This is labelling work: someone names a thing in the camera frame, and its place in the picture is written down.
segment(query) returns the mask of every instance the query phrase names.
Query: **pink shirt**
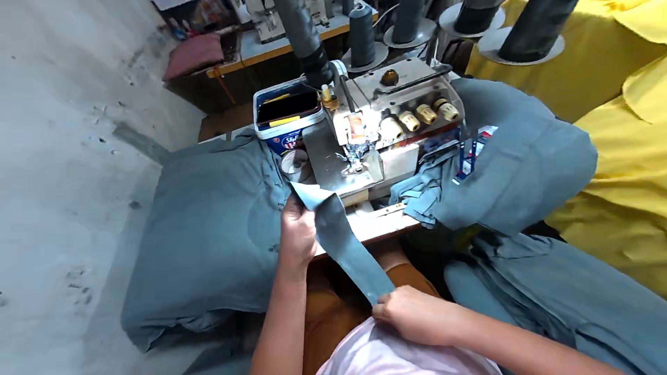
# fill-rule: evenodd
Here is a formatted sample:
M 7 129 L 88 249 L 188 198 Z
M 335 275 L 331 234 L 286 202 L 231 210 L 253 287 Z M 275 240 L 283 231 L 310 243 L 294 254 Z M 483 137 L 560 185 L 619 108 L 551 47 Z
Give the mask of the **pink shirt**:
M 426 346 L 403 339 L 368 318 L 354 328 L 324 362 L 318 374 L 500 375 L 495 362 L 455 346 Z

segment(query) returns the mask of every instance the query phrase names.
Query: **brown pants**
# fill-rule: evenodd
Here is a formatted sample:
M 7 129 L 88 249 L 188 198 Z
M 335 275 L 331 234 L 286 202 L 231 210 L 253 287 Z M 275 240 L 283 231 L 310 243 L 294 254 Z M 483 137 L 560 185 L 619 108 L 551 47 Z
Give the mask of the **brown pants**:
M 409 285 L 440 297 L 433 285 L 411 264 L 400 264 L 387 271 L 387 276 L 396 287 Z M 305 305 L 303 375 L 315 374 L 331 357 L 338 343 L 369 316 L 368 312 L 345 303 L 331 289 L 309 289 Z

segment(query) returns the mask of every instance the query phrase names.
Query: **yellow cloth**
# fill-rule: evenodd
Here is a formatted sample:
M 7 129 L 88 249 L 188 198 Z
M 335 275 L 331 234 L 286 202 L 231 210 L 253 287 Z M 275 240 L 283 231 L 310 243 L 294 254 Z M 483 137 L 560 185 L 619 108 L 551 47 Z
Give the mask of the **yellow cloth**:
M 629 75 L 667 53 L 665 45 L 625 27 L 625 19 L 616 20 L 621 16 L 638 23 L 646 15 L 642 8 L 664 6 L 663 0 L 657 0 L 659 5 L 653 5 L 656 0 L 642 4 L 646 1 L 579 0 L 561 32 L 565 50 L 553 60 L 531 66 L 504 65 L 482 57 L 474 48 L 466 73 L 516 87 L 542 100 L 559 118 L 574 123 L 618 96 Z M 505 26 L 516 22 L 526 2 L 507 0 L 503 4 Z M 656 33 L 656 25 L 663 26 L 646 20 L 641 24 L 648 34 Z
M 616 18 L 667 43 L 667 1 L 651 0 Z M 572 245 L 667 298 L 667 55 L 629 76 L 622 95 L 575 123 L 599 158 L 584 191 L 547 218 Z

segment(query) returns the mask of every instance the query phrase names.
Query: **hand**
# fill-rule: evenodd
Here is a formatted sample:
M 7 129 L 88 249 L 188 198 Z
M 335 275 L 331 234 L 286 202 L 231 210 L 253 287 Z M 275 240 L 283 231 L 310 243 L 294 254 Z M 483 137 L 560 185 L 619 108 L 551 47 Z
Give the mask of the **hand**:
M 316 250 L 315 212 L 308 211 L 292 195 L 287 199 L 281 218 L 279 265 L 305 270 Z
M 391 324 L 404 338 L 423 345 L 450 346 L 458 334 L 468 309 L 422 293 L 411 286 L 401 286 L 378 298 L 373 306 L 376 322 Z

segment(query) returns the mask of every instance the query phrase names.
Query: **plastic tub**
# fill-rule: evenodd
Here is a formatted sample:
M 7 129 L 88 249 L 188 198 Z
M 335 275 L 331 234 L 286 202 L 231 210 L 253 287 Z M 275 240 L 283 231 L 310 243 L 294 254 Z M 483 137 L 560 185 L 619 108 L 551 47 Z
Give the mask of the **plastic tub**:
M 304 89 L 309 89 L 303 85 L 303 79 L 305 78 L 292 79 L 291 81 L 257 91 L 253 95 L 253 122 L 257 137 L 263 139 L 280 156 L 287 151 L 304 148 L 301 131 L 324 119 L 324 110 L 320 108 L 318 112 L 304 118 L 275 127 L 264 126 L 260 129 L 257 126 L 257 108 L 259 107 L 259 103 L 263 103 L 268 99 L 273 99 L 286 93 L 300 93 Z

